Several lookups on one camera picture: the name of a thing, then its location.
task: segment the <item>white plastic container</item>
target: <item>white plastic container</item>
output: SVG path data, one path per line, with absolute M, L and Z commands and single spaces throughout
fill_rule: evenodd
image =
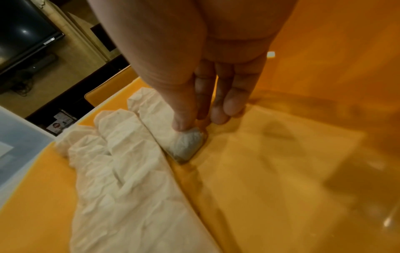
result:
M 0 107 L 0 207 L 54 136 Z

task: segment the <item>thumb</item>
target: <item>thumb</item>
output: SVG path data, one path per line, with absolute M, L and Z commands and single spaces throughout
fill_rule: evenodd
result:
M 194 78 L 178 85 L 152 85 L 174 110 L 172 128 L 185 131 L 194 126 L 197 117 L 197 103 Z

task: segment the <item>hand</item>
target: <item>hand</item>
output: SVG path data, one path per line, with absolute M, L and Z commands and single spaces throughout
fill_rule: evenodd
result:
M 268 48 L 296 0 L 89 0 L 139 76 L 182 131 L 210 109 L 224 124 L 244 108 Z

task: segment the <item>television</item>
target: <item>television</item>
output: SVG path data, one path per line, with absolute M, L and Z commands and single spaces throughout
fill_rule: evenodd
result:
M 0 7 L 0 75 L 64 34 L 30 0 L 2 0 Z

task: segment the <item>folded paper towel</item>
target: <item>folded paper towel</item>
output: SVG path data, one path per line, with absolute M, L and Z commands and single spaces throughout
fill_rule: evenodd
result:
M 171 127 L 174 112 L 154 89 L 135 92 L 128 99 L 128 109 L 139 116 L 158 144 L 178 163 L 188 161 L 203 145 L 205 134 L 199 128 L 177 132 Z
M 137 115 L 105 111 L 95 125 L 55 145 L 77 171 L 71 252 L 220 252 Z

